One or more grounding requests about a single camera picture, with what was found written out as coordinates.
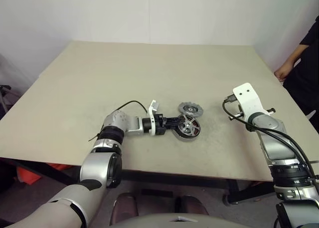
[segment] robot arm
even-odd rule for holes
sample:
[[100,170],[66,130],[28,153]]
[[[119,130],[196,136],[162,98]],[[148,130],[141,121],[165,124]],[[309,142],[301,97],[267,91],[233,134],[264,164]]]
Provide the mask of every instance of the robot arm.
[[88,227],[107,188],[117,187],[121,181],[124,135],[162,135],[181,123],[178,117],[166,118],[156,114],[158,107],[153,100],[147,118],[129,116],[120,110],[108,115],[81,166],[80,182],[65,187],[30,216],[9,227]]
[[[258,95],[249,83],[234,88],[224,103],[238,101],[238,114],[225,110],[231,120],[244,122],[249,131],[256,131],[261,148],[274,180],[277,197],[283,202],[277,205],[281,227],[297,228],[305,224],[319,223],[319,194],[309,167],[292,142],[281,134],[262,132],[272,129],[286,134],[282,121],[270,116],[275,110],[265,110]],[[275,135],[287,145],[270,135]]]

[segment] orange object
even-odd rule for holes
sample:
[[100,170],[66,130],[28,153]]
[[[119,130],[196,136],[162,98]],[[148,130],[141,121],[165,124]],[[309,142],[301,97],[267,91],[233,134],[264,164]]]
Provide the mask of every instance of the orange object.
[[[54,167],[55,169],[59,171],[72,167],[71,165],[55,164],[55,163],[48,163],[48,165],[50,165],[51,167]],[[35,183],[37,180],[41,178],[41,176],[33,172],[30,172],[29,170],[26,170],[22,167],[16,167],[16,173],[18,175],[18,179],[20,182],[25,182],[26,184],[29,184],[29,185]]]

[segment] beige tabletop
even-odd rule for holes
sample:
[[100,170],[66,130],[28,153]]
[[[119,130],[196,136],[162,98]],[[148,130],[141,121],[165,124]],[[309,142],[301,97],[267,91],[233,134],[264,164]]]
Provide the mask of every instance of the beige tabletop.
[[[123,168],[209,177],[272,180],[256,133],[222,110],[224,98],[252,84],[265,109],[274,107],[310,160],[319,136],[251,46],[72,42],[0,121],[0,156],[81,165],[106,115],[130,100],[178,116],[178,105],[201,105],[201,133],[182,142],[171,131],[125,137]],[[230,110],[235,112],[236,104]],[[136,104],[123,108],[145,116]]]

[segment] gear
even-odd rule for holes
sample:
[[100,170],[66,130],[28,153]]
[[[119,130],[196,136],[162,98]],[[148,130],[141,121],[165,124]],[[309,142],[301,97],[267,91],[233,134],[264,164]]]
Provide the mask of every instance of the gear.
[[187,114],[192,117],[199,117],[203,114],[204,110],[201,106],[192,102],[183,102],[178,106],[178,110],[182,114]]

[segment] cable connector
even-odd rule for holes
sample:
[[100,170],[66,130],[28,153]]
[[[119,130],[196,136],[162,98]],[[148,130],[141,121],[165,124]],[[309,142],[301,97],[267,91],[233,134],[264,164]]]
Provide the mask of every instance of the cable connector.
[[230,95],[230,96],[227,96],[227,97],[225,98],[224,102],[225,102],[225,103],[228,103],[228,102],[232,103],[232,102],[234,102],[234,101],[236,101],[236,100],[237,100],[236,96],[235,96],[234,94],[232,94],[232,95]]

